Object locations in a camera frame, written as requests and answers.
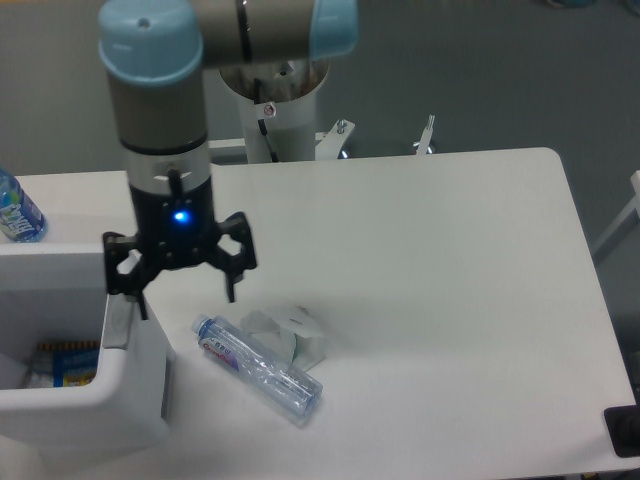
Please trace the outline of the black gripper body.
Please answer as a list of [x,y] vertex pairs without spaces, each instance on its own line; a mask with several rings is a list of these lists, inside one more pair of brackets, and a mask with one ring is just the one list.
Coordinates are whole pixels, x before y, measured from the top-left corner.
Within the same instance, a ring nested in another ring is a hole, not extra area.
[[130,188],[137,249],[147,267],[175,270],[213,258],[220,231],[214,218],[211,180],[180,198]]

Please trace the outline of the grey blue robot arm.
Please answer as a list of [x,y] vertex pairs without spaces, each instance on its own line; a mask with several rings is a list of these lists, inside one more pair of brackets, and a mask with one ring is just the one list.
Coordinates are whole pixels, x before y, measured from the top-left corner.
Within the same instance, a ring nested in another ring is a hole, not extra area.
[[233,288],[257,260],[246,216],[215,218],[203,72],[347,54],[357,4],[108,1],[98,21],[137,225],[103,236],[108,292],[142,302],[161,272],[204,263]]

